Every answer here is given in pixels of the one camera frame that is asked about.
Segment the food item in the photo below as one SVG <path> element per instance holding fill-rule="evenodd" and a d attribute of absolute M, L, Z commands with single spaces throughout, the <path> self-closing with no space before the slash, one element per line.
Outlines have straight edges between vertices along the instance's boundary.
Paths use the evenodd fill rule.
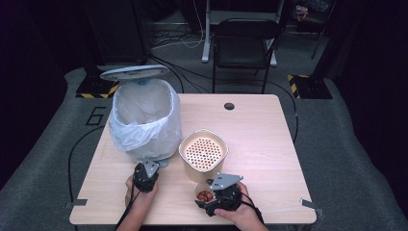
<path fill-rule="evenodd" d="M 213 194 L 209 191 L 201 191 L 197 195 L 197 199 L 203 201 L 203 202 L 209 202 L 213 200 Z"/>

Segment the white plastic bag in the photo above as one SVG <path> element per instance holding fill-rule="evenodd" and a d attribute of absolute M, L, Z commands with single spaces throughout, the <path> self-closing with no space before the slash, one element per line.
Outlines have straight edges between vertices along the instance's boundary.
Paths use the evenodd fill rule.
<path fill-rule="evenodd" d="M 114 95 L 109 125 L 115 147 L 135 162 L 166 159 L 181 140 L 180 98 L 164 80 L 126 82 Z"/>

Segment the perforated basket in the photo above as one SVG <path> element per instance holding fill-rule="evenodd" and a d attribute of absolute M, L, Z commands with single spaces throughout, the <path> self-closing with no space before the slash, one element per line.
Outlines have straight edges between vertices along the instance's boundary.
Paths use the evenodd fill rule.
<path fill-rule="evenodd" d="M 202 182 L 220 172 L 228 146 L 213 132 L 200 129 L 182 141 L 179 153 L 190 179 Z"/>

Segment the wooden table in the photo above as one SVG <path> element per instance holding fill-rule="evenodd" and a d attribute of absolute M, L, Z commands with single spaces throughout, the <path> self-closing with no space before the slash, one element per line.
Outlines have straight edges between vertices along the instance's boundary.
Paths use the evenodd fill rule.
<path fill-rule="evenodd" d="M 222 172 L 242 175 L 266 224 L 310 224 L 316 213 L 300 204 L 311 200 L 284 114 L 270 94 L 180 94 L 182 139 L 208 129 L 229 147 Z M 233 103 L 234 110 L 224 108 Z M 106 126 L 74 206 L 73 224 L 116 224 L 125 209 L 126 179 L 136 163 L 114 147 Z M 231 224 L 208 217 L 194 203 L 196 183 L 185 174 L 178 151 L 159 170 L 159 192 L 144 221 L 147 225 Z"/>

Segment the wire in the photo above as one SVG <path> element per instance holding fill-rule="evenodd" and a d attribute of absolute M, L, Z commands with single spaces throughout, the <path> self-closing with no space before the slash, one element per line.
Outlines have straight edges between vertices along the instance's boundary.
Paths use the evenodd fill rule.
<path fill-rule="evenodd" d="M 126 206 L 125 212 L 123 212 L 122 217 L 120 218 L 119 222 L 117 223 L 115 230 L 120 226 L 120 224 L 125 220 L 126 216 L 129 214 L 130 209 L 132 209 L 133 203 L 135 202 L 136 198 L 138 198 L 140 191 L 136 194 L 135 198 L 133 195 L 135 193 L 135 173 L 133 174 L 133 181 L 132 181 L 132 192 L 130 194 L 130 201 L 129 204 Z"/>
<path fill-rule="evenodd" d="M 206 79 L 210 79 L 210 80 L 212 79 L 212 78 L 210 78 L 210 77 L 208 77 L 208 76 L 201 75 L 201 74 L 199 74 L 199 73 L 196 73 L 196 72 L 190 71 L 190 70 L 188 70 L 188 69 L 185 69 L 185 68 L 183 68 L 183 67 L 180 66 L 180 65 L 173 64 L 173 63 L 171 63 L 171 62 L 165 61 L 165 60 L 163 60 L 163 59 L 161 59 L 161 58 L 159 58 L 159 57 L 156 57 L 156 56 L 154 56 L 154 55 L 150 55 L 150 58 L 152 58 L 152 60 L 158 62 L 159 64 L 168 64 L 168 65 L 172 66 L 174 69 L 179 68 L 179 69 L 185 70 L 185 71 L 187 71 L 187 72 L 189 72 L 189 73 L 191 73 L 191 74 L 194 74 L 194 75 L 197 75 L 197 76 L 206 78 Z M 186 78 L 186 76 L 184 76 L 183 74 L 182 74 L 182 76 L 183 76 L 183 77 L 186 79 L 186 81 L 188 81 L 190 84 L 195 85 L 195 83 L 193 83 L 193 82 L 191 82 L 190 80 L 188 80 L 188 79 Z M 295 130 L 294 130 L 294 135 L 293 135 L 293 143 L 295 143 L 295 142 L 296 142 L 296 139 L 297 139 L 297 133 L 298 133 L 298 127 L 299 127 L 299 119 L 298 119 L 298 116 L 297 116 L 297 108 L 296 108 L 296 104 L 295 104 L 295 102 L 294 102 L 294 99 L 293 99 L 292 95 L 291 95 L 287 90 L 285 90 L 284 88 L 282 88 L 281 86 L 279 86 L 279 85 L 277 85 L 277 84 L 275 84 L 275 83 L 272 83 L 271 81 L 267 81 L 267 83 L 272 84 L 272 85 L 278 87 L 279 89 L 281 89 L 282 91 L 284 91 L 284 92 L 290 97 L 290 99 L 292 100 L 292 103 L 293 103 L 293 112 L 294 112 L 294 118 L 295 118 Z"/>
<path fill-rule="evenodd" d="M 262 218 L 262 213 L 261 213 L 261 211 L 255 206 L 253 200 L 252 200 L 247 194 L 242 193 L 242 192 L 241 192 L 241 194 L 244 195 L 246 198 L 248 198 L 249 201 L 250 201 L 250 203 L 248 203 L 248 202 L 246 202 L 246 201 L 243 201 L 243 200 L 240 200 L 240 199 L 230 198 L 230 197 L 228 197 L 228 196 L 221 196 L 220 199 L 230 200 L 230 201 L 233 201 L 233 202 L 235 202 L 235 203 L 244 204 L 244 205 L 246 205 L 246 206 L 252 208 L 252 209 L 255 211 L 256 215 L 258 216 L 259 221 L 260 221 L 262 224 L 265 224 L 265 223 L 264 223 L 264 219 Z"/>
<path fill-rule="evenodd" d="M 194 4 L 195 15 L 197 16 L 198 23 L 199 23 L 199 25 L 200 25 L 200 31 L 201 31 L 201 38 L 200 38 L 200 40 L 198 40 L 198 41 L 185 41 L 185 39 L 189 39 L 189 38 L 192 37 L 191 33 L 190 33 L 190 36 L 189 36 L 189 37 L 186 37 L 186 35 L 189 34 L 189 33 L 186 32 L 186 33 L 185 33 L 184 35 L 182 35 L 182 36 L 167 37 L 167 38 L 163 38 L 163 39 L 159 40 L 160 43 L 163 43 L 164 41 L 172 41 L 172 40 L 174 40 L 174 39 L 176 39 L 176 40 L 181 40 L 181 42 L 173 42 L 173 43 L 168 43 L 168 44 L 162 44 L 162 45 L 160 45 L 160 43 L 158 44 L 157 41 L 156 41 L 156 42 L 152 43 L 153 45 L 156 45 L 156 46 L 150 48 L 151 50 L 158 49 L 158 48 L 162 48 L 162 47 L 165 47 L 165 46 L 170 46 L 170 45 L 177 45 L 177 44 L 184 44 L 185 46 L 187 46 L 187 47 L 193 49 L 193 48 L 197 47 L 202 41 L 204 41 L 203 25 L 202 25 L 202 23 L 201 23 L 201 19 L 200 19 L 199 15 L 198 15 L 197 7 L 196 7 L 196 5 L 195 5 L 195 0 L 193 0 L 193 4 Z M 188 46 L 188 44 L 190 44 L 190 43 L 196 43 L 196 45 L 194 45 L 194 46 Z"/>
<path fill-rule="evenodd" d="M 291 95 L 287 90 L 285 90 L 285 89 L 282 88 L 281 86 L 279 86 L 279 85 L 277 85 L 277 84 L 274 84 L 274 83 L 272 83 L 272 82 L 270 82 L 270 81 L 268 81 L 268 83 L 270 83 L 270 84 L 272 84 L 272 85 L 278 87 L 278 88 L 281 89 L 282 91 L 284 91 L 284 92 L 290 97 L 290 99 L 292 100 L 293 110 L 294 110 L 294 118 L 295 118 L 295 130 L 294 130 L 294 136 L 293 136 L 293 143 L 295 143 L 295 142 L 296 142 L 296 139 L 297 139 L 297 133 L 298 133 L 298 130 L 299 130 L 299 118 L 297 117 L 296 103 L 294 102 L 294 99 L 293 99 L 292 95 Z"/>
<path fill-rule="evenodd" d="M 171 36 L 170 32 L 175 32 L 175 33 L 181 33 L 178 30 L 159 30 L 155 33 L 155 39 L 151 41 L 152 46 L 156 46 L 153 48 L 159 48 L 159 46 L 166 44 L 169 41 L 173 40 L 183 40 L 183 39 L 189 39 L 192 38 L 192 34 L 187 32 L 185 29 L 185 32 L 181 35 L 176 35 L 176 36 Z"/>
<path fill-rule="evenodd" d="M 157 63 L 162 64 L 162 65 L 165 65 L 164 62 L 161 62 L 161 61 L 156 60 L 156 58 L 155 58 L 153 55 L 150 55 L 149 57 L 150 57 L 150 59 L 156 61 Z M 180 81 L 181 92 L 184 93 L 184 85 L 183 85 L 183 81 L 180 79 L 180 76 L 179 76 L 172 68 L 169 68 L 168 66 L 167 66 L 167 68 L 168 68 L 171 72 L 173 72 L 173 74 L 174 74 L 174 75 L 177 77 L 177 79 Z"/>
<path fill-rule="evenodd" d="M 87 135 L 91 134 L 92 132 L 99 130 L 101 128 L 103 128 L 105 126 L 99 126 L 96 127 L 90 131 L 88 131 L 84 136 L 82 136 L 79 140 L 76 141 L 76 143 L 74 144 L 74 146 L 71 148 L 71 151 L 69 152 L 69 157 L 68 157 L 68 186 L 69 186 L 69 199 L 70 202 L 73 204 L 74 203 L 74 197 L 72 195 L 72 180 L 71 180 L 71 159 L 72 159 L 72 154 L 75 150 L 75 147 L 78 145 L 78 143 L 85 138 Z"/>
<path fill-rule="evenodd" d="M 180 82 L 181 82 L 180 76 L 182 76 L 182 77 L 183 77 L 189 84 L 191 84 L 198 92 L 201 93 L 201 90 L 200 90 L 200 89 L 202 89 L 202 90 L 205 90 L 206 92 L 209 93 L 208 90 L 206 90 L 206 89 L 204 89 L 203 87 L 197 85 L 196 83 L 194 83 L 193 81 L 189 80 L 189 79 L 184 75 L 184 73 L 183 73 L 180 69 L 186 70 L 185 68 L 182 68 L 182 67 L 179 66 L 179 65 L 172 64 L 172 63 L 170 63 L 170 62 L 168 62 L 168 61 L 165 61 L 165 60 L 163 60 L 163 59 L 160 59 L 160 58 L 158 58 L 158 57 L 156 57 L 156 56 L 154 56 L 154 55 L 150 55 L 150 58 L 151 58 L 152 60 L 156 61 L 156 62 L 159 63 L 159 64 L 163 64 L 163 65 L 167 66 L 167 67 L 179 78 Z"/>

